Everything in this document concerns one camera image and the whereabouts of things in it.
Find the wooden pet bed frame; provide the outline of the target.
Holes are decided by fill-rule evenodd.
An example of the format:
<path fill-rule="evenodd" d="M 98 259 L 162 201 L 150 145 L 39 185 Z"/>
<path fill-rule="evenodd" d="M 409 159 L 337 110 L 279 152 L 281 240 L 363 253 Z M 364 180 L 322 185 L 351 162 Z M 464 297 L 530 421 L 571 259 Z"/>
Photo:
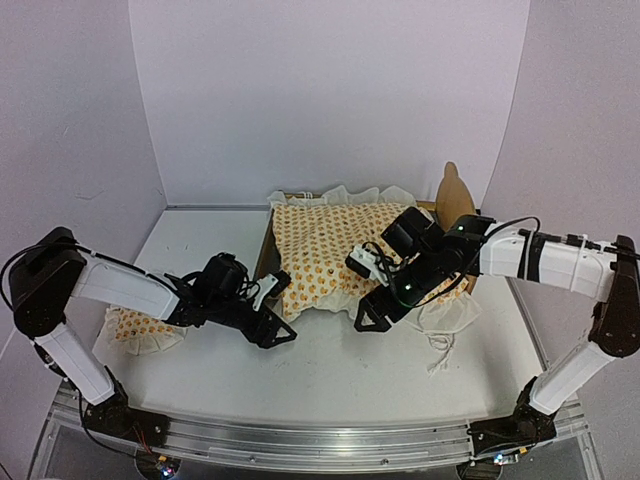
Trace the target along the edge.
<path fill-rule="evenodd" d="M 269 223 L 255 276 L 289 274 L 291 283 L 278 297 L 287 320 L 310 308 L 354 316 L 359 301 L 381 282 L 350 270 L 346 258 L 355 247 L 372 253 L 379 247 L 391 264 L 399 264 L 401 256 L 381 234 L 407 208 L 418 208 L 445 230 L 460 216 L 476 212 L 452 162 L 445 166 L 432 207 L 397 186 L 351 193 L 341 185 L 320 195 L 276 191 L 268 202 Z"/>

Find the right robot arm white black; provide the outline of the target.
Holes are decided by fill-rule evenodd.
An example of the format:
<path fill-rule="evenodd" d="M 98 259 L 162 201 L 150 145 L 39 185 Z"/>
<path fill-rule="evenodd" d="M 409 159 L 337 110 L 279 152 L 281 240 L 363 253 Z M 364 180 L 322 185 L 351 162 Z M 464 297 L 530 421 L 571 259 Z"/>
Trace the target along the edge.
<path fill-rule="evenodd" d="M 514 443 L 526 442 L 542 427 L 542 414 L 555 413 L 609 364 L 639 350 L 639 254 L 627 236 L 596 241 L 546 233 L 537 217 L 500 222 L 477 214 L 445 228 L 410 207 L 383 231 L 382 242 L 396 260 L 376 242 L 354 246 L 346 258 L 352 272 L 378 283 L 359 301 L 358 331 L 385 332 L 467 277 L 511 283 L 532 314 L 558 307 L 555 319 L 590 317 L 573 330 L 575 344 L 533 381 L 526 405 L 505 418 L 503 433 Z"/>

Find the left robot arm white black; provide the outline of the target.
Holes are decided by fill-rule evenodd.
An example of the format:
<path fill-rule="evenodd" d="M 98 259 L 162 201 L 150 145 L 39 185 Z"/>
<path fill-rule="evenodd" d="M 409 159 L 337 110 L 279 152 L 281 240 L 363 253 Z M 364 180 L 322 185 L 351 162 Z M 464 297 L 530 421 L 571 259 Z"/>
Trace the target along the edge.
<path fill-rule="evenodd" d="M 114 437 L 134 428 L 134 415 L 117 379 L 84 346 L 67 318 L 75 299 L 123 307 L 173 327 L 207 322 L 239 331 L 251 344 L 271 349 L 296 339 L 296 332 L 266 300 L 282 293 L 290 276 L 279 271 L 252 280 L 236 256 L 222 252 L 199 271 L 182 277 L 154 274 L 93 251 L 72 231 L 56 227 L 1 267 L 1 298 L 15 328 L 49 366 L 92 406 L 96 421 Z"/>

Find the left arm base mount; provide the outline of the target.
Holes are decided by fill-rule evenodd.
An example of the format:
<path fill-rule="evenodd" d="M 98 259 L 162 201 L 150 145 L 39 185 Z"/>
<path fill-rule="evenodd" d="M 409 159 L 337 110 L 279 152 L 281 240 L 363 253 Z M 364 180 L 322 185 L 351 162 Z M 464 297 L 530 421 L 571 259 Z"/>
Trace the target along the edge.
<path fill-rule="evenodd" d="M 91 432 L 138 442 L 147 447 L 163 447 L 170 426 L 169 417 L 129 405 L 122 385 L 114 382 L 115 392 L 101 403 L 89 403 L 82 424 Z"/>

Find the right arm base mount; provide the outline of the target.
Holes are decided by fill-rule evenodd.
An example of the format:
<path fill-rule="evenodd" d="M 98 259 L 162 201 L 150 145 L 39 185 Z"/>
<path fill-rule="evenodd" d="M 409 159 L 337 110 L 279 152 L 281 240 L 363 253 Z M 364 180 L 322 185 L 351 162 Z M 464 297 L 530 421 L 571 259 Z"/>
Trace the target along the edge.
<path fill-rule="evenodd" d="M 510 415 L 474 421 L 469 425 L 467 434 L 471 437 L 476 459 L 532 448 L 556 437 L 556 413 L 547 415 L 529 404 L 535 380 L 536 377 L 520 392 Z"/>

